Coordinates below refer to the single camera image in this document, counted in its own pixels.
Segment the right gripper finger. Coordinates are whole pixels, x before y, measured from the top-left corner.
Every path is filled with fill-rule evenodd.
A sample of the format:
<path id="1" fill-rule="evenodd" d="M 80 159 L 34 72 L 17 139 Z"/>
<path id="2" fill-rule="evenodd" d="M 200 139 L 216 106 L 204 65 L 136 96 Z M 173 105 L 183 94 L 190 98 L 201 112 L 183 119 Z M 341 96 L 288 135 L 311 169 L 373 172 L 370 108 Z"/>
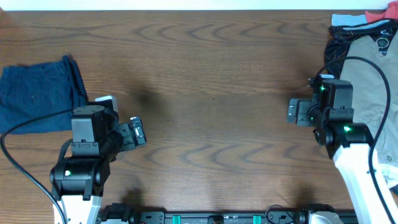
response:
<path id="1" fill-rule="evenodd" d="M 299 100 L 296 98 L 292 98 L 289 100 L 288 110 L 287 110 L 287 118 L 286 121 L 288 123 L 296 123 L 297 120 L 297 113 L 299 107 Z"/>
<path id="2" fill-rule="evenodd" d="M 308 101 L 300 100 L 297 106 L 297 120 L 296 124 L 298 126 L 308 125 Z"/>

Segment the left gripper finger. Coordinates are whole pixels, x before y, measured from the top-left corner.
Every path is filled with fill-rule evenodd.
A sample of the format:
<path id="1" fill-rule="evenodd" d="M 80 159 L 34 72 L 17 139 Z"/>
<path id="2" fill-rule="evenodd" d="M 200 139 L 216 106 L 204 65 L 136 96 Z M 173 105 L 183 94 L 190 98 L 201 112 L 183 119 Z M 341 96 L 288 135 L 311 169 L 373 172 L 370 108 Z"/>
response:
<path id="1" fill-rule="evenodd" d="M 132 117 L 132 118 L 130 118 L 130 122 L 131 122 L 132 130 L 135 135 L 134 139 L 136 140 L 136 145 L 137 146 L 145 145 L 147 142 L 147 139 L 146 139 L 146 135 L 144 133 L 143 124 L 142 124 L 140 117 L 137 117 L 137 116 Z"/>
<path id="2" fill-rule="evenodd" d="M 135 135 L 132 132 L 132 128 L 131 128 L 130 124 L 126 125 L 125 147 L 126 147 L 126 149 L 135 149 L 136 148 Z"/>

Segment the khaki cargo shorts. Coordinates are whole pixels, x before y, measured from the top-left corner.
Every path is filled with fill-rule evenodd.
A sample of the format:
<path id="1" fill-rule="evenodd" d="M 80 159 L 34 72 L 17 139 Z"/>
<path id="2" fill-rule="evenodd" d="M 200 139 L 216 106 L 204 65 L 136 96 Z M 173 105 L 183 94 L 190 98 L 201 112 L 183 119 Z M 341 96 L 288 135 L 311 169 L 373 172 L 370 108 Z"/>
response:
<path id="1" fill-rule="evenodd" d="M 376 144 L 376 151 L 381 164 L 396 166 L 397 66 L 384 74 L 391 90 L 391 104 L 388 117 Z M 386 88 L 379 72 L 370 65 L 355 65 L 343 72 L 340 78 L 351 82 L 353 86 L 353 121 L 367 124 L 371 134 L 375 136 L 386 107 Z"/>

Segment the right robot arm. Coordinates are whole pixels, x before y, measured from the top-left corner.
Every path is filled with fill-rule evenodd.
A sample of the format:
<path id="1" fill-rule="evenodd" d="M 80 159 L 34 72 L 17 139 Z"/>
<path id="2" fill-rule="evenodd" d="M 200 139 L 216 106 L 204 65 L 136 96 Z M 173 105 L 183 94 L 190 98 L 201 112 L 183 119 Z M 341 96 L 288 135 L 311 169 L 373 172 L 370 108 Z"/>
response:
<path id="1" fill-rule="evenodd" d="M 289 101 L 287 122 L 313 128 L 348 189 L 359 223 L 397 223 L 397 205 L 382 176 L 368 126 L 353 121 L 353 86 L 345 80 L 311 78 L 310 99 Z"/>

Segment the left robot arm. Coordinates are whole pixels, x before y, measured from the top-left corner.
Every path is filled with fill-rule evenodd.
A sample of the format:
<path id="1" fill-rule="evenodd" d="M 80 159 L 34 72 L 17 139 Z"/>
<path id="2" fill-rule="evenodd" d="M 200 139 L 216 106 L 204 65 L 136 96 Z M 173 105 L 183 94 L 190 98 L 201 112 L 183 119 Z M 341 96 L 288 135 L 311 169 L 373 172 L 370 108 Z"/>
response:
<path id="1" fill-rule="evenodd" d="M 112 107 L 88 105 L 72 114 L 73 137 L 50 172 L 55 223 L 96 223 L 110 164 L 121 152 L 146 144 L 142 120 L 119 123 Z"/>

